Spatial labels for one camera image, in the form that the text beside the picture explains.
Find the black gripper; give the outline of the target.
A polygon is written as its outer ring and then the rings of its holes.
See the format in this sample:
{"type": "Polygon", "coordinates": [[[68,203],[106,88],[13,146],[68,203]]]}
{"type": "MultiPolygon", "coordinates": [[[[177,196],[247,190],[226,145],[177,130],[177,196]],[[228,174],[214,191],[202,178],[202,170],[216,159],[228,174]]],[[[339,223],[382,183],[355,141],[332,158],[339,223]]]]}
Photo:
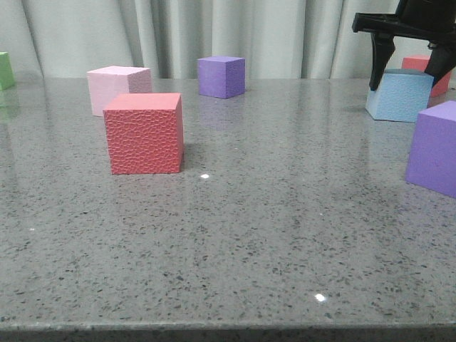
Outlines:
{"type": "Polygon", "coordinates": [[[372,71],[370,89],[376,91],[395,51],[396,36],[428,41],[431,50],[425,73],[435,86],[455,67],[455,2],[448,0],[400,1],[393,14],[357,13],[352,29],[370,33],[372,71]]]}

